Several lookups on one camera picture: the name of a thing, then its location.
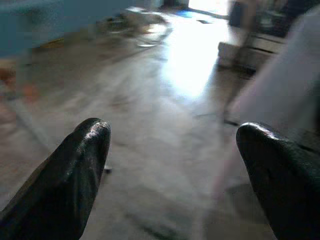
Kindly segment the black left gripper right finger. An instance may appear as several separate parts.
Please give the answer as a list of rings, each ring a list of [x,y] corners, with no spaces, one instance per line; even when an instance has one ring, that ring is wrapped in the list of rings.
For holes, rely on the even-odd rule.
[[[258,123],[242,124],[236,145],[278,240],[320,238],[320,156]]]

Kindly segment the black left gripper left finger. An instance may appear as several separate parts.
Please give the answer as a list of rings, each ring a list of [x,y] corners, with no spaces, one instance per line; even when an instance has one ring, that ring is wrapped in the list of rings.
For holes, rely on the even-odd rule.
[[[1,211],[1,239],[80,239],[99,191],[110,142],[107,121],[81,122]]]

